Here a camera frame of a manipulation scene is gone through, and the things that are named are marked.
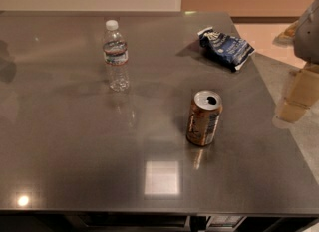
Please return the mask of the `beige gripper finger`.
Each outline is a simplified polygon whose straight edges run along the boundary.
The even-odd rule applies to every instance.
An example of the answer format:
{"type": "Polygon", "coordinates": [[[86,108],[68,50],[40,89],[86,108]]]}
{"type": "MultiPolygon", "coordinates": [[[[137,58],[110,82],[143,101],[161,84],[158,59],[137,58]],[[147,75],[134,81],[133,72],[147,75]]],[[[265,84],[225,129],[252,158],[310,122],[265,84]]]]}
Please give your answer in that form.
{"type": "Polygon", "coordinates": [[[298,22],[295,21],[290,24],[283,32],[281,32],[277,39],[280,43],[291,44],[294,40],[298,22]]]}
{"type": "Polygon", "coordinates": [[[319,65],[306,64],[302,69],[289,73],[276,116],[286,122],[297,122],[318,100],[319,65]]]}

